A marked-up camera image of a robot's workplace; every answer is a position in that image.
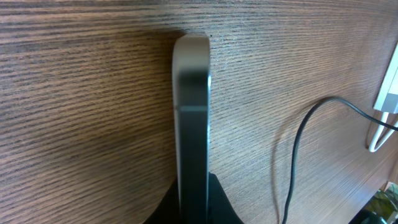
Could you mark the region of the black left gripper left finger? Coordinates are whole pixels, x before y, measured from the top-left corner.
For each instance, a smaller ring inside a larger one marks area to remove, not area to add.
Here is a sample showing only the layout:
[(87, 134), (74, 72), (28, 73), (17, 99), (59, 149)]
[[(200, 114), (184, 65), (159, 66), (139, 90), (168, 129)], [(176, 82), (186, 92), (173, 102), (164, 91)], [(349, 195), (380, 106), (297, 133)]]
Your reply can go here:
[(158, 207), (144, 224), (180, 224), (177, 179), (173, 181)]

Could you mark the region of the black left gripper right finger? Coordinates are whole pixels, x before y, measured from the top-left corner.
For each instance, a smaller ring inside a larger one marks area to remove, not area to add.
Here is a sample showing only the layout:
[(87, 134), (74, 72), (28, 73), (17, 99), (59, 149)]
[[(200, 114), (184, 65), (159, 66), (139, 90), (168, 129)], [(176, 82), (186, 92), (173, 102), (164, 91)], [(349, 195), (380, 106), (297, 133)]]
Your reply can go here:
[(209, 173), (208, 196), (208, 223), (243, 224), (231, 206), (217, 176), (212, 173)]

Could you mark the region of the blue screen Galaxy smartphone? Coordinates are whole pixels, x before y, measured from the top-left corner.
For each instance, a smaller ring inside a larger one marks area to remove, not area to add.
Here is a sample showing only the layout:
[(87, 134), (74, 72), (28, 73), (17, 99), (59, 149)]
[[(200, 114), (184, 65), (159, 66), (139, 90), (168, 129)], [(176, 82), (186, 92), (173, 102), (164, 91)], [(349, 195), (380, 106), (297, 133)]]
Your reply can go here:
[(210, 142), (210, 40), (187, 34), (172, 58), (178, 200), (183, 223), (208, 221)]

